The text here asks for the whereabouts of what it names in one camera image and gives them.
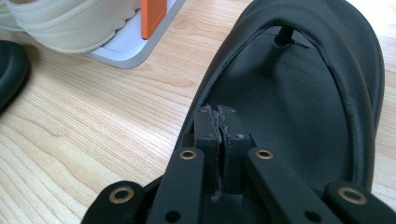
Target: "light wood surface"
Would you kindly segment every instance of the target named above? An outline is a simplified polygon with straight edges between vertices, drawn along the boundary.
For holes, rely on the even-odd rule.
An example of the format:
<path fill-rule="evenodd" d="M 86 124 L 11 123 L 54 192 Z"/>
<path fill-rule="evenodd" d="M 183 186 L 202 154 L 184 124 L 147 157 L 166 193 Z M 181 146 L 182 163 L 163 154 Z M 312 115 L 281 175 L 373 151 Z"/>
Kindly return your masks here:
<path fill-rule="evenodd" d="M 187 0 L 140 66 L 54 52 L 26 34 L 27 85 L 0 117 L 0 223 L 79 223 L 109 184 L 160 176 L 206 68 L 250 0 Z M 386 67 L 374 194 L 396 209 L 396 4 L 353 0 Z"/>

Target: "black round object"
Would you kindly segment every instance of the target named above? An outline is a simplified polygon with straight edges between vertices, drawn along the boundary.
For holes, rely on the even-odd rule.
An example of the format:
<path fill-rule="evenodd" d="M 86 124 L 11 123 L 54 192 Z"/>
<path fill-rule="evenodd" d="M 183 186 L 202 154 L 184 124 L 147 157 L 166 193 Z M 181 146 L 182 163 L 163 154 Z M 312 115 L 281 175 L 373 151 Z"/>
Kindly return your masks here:
<path fill-rule="evenodd" d="M 23 84 L 28 64 L 26 52 L 20 45 L 0 40 L 0 111 Z"/>

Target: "orange object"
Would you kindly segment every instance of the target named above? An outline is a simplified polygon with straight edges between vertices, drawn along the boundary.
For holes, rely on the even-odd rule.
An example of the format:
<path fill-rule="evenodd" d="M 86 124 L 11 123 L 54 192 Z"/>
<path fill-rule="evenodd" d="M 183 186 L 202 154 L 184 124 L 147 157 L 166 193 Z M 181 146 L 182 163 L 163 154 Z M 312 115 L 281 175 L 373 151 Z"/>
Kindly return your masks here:
<path fill-rule="evenodd" d="M 142 38 L 149 39 L 166 15 L 167 0 L 141 0 Z"/>

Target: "white shoe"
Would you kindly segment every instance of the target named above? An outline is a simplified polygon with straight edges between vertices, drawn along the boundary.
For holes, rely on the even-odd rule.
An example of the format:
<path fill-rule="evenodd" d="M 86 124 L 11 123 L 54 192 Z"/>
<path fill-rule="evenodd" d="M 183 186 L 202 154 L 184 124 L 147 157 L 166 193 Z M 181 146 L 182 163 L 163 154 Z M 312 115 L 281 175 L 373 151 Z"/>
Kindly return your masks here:
<path fill-rule="evenodd" d="M 23 31 L 3 0 L 0 0 L 0 29 L 14 32 Z"/>
<path fill-rule="evenodd" d="M 18 25 L 50 49 L 82 53 L 104 45 L 140 0 L 5 0 Z"/>

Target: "wood grain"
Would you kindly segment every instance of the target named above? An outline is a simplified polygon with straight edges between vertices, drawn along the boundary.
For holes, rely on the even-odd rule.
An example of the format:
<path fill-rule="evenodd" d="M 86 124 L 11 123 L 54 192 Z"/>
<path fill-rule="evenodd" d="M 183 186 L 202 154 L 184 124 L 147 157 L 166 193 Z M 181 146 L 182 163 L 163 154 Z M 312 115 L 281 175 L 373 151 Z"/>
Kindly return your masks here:
<path fill-rule="evenodd" d="M 0 117 L 0 223 L 79 223 L 97 194 L 161 175 L 191 99 L 250 0 L 188 0 L 140 66 L 120 70 L 54 52 L 27 34 L 29 80 Z M 396 4 L 350 1 L 372 24 L 386 66 L 374 194 L 396 209 Z"/>

